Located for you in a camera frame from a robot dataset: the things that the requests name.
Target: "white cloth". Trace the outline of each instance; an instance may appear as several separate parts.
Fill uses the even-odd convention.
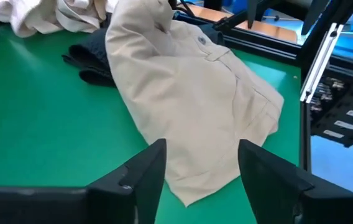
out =
[[[0,21],[19,37],[66,29],[93,32],[117,0],[0,0]]]
[[[119,1],[105,43],[122,99],[147,143],[167,140],[166,181],[188,206],[239,176],[240,139],[261,146],[282,96],[167,0]]]

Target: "black metal frame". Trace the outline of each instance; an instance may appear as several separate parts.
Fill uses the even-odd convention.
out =
[[[270,4],[270,1],[260,1],[259,4]],[[290,2],[275,0],[276,4],[271,8],[282,13],[291,15],[297,19],[304,20],[308,9],[294,5]],[[258,13],[263,9],[257,6]],[[316,56],[324,34],[328,31],[332,23],[345,24],[353,14],[353,0],[332,0],[321,14],[317,23],[314,25],[306,42],[300,46],[284,40],[278,40],[262,34],[257,34],[249,30],[238,28],[222,29],[225,35],[226,45],[238,50],[243,50],[250,54],[256,54],[278,62],[301,68],[301,81],[304,82],[309,68]],[[247,19],[247,13],[242,14],[241,19]],[[186,15],[180,15],[178,20],[188,22],[190,24],[214,24],[201,18],[191,18]],[[336,73],[340,76],[347,77],[353,82],[353,59],[332,55],[326,73]],[[300,144],[300,167],[311,170],[311,149],[310,149],[310,110],[309,106],[301,105],[301,144]]]
[[[320,91],[327,91],[324,85],[330,87],[330,80],[338,80],[343,83],[342,88],[329,88],[332,100],[321,101],[321,110],[312,114],[311,134],[343,144],[345,147],[353,146],[353,129],[337,124],[344,122],[353,127],[353,117],[348,112],[353,111],[353,62],[348,58],[338,58],[337,62],[344,62],[345,65],[330,65],[323,75],[323,86]],[[341,134],[341,137],[330,135],[326,131]]]

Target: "machine part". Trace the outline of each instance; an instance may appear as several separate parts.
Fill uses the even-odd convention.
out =
[[[322,107],[321,106],[317,106],[317,105],[312,105],[311,106],[311,111],[314,111],[314,112],[320,112],[322,111]]]
[[[323,37],[323,41],[318,49],[309,74],[306,77],[305,83],[301,90],[300,101],[309,103],[319,85],[319,81],[323,75],[326,65],[330,59],[332,51],[337,43],[338,37],[341,34],[343,25],[338,25],[336,23],[331,24],[330,29],[327,31],[326,35]]]
[[[321,102],[318,97],[312,98],[311,105],[320,105],[320,104],[321,104]]]
[[[325,88],[317,88],[315,93],[331,94],[331,90],[328,90],[328,89],[325,89]]]
[[[337,89],[343,89],[344,88],[344,84],[342,82],[334,82],[332,84],[333,88],[337,88]]]
[[[312,0],[308,13],[303,21],[301,35],[306,35],[311,30],[313,24],[319,19],[321,13],[324,11],[329,1],[326,0]]]
[[[325,100],[325,101],[331,101],[332,100],[332,95],[327,95],[327,94],[323,94],[321,95],[321,100]]]

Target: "blue container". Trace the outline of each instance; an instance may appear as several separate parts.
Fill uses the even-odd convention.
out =
[[[244,9],[247,9],[247,0],[234,0],[234,4],[232,7],[233,14],[241,12]],[[271,9],[267,9],[264,13],[264,16],[269,15]]]
[[[233,0],[223,0],[222,5],[223,6],[230,6],[233,3]]]

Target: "green table surface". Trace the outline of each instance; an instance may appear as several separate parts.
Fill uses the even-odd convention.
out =
[[[85,35],[20,39],[0,26],[0,185],[86,185],[147,147],[118,91],[83,82],[63,62],[61,54]],[[235,53],[285,99],[279,130],[264,148],[298,164],[300,69]],[[255,223],[255,217],[236,179],[188,208],[165,184],[156,223]]]

